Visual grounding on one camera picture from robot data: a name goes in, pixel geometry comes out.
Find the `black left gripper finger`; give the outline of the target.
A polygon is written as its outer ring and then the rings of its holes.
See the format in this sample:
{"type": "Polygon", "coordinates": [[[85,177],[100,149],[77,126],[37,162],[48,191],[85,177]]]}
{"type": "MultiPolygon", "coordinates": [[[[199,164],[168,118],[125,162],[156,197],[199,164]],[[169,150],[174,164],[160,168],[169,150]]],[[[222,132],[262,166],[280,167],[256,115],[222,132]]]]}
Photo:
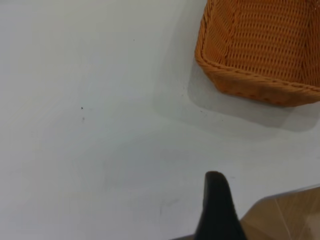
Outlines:
{"type": "Polygon", "coordinates": [[[209,171],[204,178],[203,207],[195,240],[245,240],[226,177],[209,171]]]}

